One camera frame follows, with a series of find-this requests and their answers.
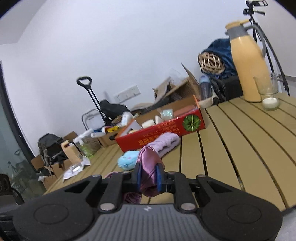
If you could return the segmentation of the pink satin cloth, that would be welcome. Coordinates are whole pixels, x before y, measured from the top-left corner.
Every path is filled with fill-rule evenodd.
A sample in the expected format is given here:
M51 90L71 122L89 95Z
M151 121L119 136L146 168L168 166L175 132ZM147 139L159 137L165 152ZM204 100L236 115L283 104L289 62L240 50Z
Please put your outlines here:
M161 157L151 146L145 146L139 152L137 163L141 164L140 192L151 198L159 195L156 166L161 164L165 168Z

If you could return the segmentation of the lilac fluffy towel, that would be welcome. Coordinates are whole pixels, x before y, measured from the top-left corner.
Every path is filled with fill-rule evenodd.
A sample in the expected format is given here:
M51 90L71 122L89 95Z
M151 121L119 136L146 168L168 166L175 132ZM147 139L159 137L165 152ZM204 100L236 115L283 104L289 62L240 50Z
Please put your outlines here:
M147 144L147 147L155 151L160 158L177 147L181 142L180 137L172 132L166 132Z

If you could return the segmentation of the white round sponge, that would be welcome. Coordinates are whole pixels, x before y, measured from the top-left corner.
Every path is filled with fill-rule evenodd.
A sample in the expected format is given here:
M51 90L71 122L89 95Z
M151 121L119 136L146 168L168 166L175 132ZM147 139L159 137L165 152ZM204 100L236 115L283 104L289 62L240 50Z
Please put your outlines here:
M155 125L154 120L147 120L142 124L142 128L148 128L154 125Z

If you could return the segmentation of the light blue plush toy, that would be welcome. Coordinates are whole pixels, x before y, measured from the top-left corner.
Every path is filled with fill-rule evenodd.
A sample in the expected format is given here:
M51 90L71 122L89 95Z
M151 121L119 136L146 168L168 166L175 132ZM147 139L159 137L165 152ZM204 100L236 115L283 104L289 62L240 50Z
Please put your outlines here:
M132 170L137 162L139 151L127 151L118 158L117 164L119 168L129 171Z

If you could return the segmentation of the green spray bottle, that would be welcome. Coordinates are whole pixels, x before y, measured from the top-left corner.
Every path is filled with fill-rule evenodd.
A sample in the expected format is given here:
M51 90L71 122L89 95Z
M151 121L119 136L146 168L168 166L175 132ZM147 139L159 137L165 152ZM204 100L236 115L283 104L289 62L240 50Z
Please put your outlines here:
M81 152L83 152L84 156L88 158L91 158L93 156L92 150L89 149L88 145L85 144L85 142L82 139L79 140L79 145L80 145L80 150Z

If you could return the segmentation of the clear plastic bag bundle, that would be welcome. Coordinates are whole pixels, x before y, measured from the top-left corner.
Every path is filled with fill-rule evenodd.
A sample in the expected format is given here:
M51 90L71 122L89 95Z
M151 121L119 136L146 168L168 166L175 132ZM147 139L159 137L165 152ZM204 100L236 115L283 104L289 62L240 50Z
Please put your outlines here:
M172 109L164 109L160 114L163 121L168 121L174 118L174 112Z

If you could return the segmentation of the red cardboard fruit box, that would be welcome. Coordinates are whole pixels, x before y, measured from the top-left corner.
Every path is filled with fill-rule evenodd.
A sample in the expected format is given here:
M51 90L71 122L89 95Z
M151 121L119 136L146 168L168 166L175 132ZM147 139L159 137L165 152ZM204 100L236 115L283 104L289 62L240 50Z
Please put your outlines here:
M147 120L154 120L155 123L155 116L160 117L160 112L164 109L172 109L174 112L188 105L194 105L196 109L158 125L142 128L142 124ZM204 128L205 122L198 100L192 95L136 117L119 132L115 140L121 150L126 152L140 149L166 132L172 132L181 137Z

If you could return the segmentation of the white paper sheets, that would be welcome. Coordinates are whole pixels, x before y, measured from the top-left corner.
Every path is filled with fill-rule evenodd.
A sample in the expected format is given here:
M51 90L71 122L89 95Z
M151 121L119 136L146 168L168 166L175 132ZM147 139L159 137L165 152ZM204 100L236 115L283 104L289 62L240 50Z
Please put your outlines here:
M64 172L62 180L65 181L65 180L68 180L68 179L78 175L79 173L81 173L83 171L84 167L90 166L90 165L91 165L90 160L86 156L83 156L81 162L70 166Z

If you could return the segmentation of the black bag on trolley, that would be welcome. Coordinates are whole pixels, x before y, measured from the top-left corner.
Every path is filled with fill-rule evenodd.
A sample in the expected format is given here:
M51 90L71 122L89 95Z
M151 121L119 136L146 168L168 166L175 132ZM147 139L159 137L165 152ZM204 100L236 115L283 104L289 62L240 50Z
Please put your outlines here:
M130 110L125 105L110 103L106 99L100 102L100 109L105 114L105 116L110 118L112 121L118 116L122 115L124 112L130 112Z

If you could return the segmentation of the floor cardboard boxes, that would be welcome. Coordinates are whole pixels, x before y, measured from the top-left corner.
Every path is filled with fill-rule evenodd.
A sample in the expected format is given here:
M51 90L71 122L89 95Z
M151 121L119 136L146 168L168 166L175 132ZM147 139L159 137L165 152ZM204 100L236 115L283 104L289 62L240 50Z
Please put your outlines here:
M75 132L71 132L61 138L63 138L64 141L68 140L70 143L73 143L73 140L76 137L77 134ZM48 189L53 182L62 176L63 173L72 165L71 161L67 158L67 160L65 160L61 165L56 163L52 166L46 166L40 154L31 160L31 164L37 172L38 180L43 183L46 189Z

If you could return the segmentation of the blue water bottle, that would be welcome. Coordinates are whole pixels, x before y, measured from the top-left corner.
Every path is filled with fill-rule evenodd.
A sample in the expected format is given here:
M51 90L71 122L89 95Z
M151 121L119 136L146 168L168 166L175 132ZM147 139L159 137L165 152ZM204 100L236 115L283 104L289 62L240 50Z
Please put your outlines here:
M212 97L212 85L207 75L200 76L199 87L201 92L201 100Z

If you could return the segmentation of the clear glass cup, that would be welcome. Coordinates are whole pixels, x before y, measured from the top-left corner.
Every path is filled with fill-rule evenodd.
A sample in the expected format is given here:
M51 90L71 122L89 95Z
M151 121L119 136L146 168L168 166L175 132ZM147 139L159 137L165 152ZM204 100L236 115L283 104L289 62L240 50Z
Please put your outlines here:
M275 110L279 107L280 101L275 96L278 93L278 76L270 73L269 76L254 77L254 81L261 96L261 103L265 110Z

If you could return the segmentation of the blue fabric bag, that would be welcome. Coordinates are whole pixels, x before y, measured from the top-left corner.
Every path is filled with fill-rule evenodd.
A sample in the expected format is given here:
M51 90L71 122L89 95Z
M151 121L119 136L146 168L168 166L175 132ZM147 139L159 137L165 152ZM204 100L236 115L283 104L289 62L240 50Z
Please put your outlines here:
M229 38L216 39L208 46L208 48L204 49L201 53L203 52L213 53L220 57L225 65L225 70L221 74L207 74L201 71L202 73L219 79L226 79L229 76L237 76L237 71L234 66L231 54Z

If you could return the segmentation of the yellow thermos jug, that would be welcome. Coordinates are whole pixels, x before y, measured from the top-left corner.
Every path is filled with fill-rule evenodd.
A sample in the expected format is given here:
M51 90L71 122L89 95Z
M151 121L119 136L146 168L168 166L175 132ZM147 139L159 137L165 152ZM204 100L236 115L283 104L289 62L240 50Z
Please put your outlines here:
M263 33L256 25L244 26L248 20L228 23L225 34L229 36L231 55L242 87L244 99L248 102L260 102L261 97L257 89L255 78L264 86L270 82L265 56L266 44ZM258 46L253 37L248 34L249 29L259 33L262 48Z

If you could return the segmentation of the metal folding stool frame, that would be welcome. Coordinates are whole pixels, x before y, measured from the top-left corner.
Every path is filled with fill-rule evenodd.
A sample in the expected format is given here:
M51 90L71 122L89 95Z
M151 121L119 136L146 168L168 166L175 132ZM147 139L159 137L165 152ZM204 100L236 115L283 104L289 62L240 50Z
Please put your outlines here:
M86 130L92 129L100 132L104 126L102 117L97 109L92 109L81 116L81 121Z

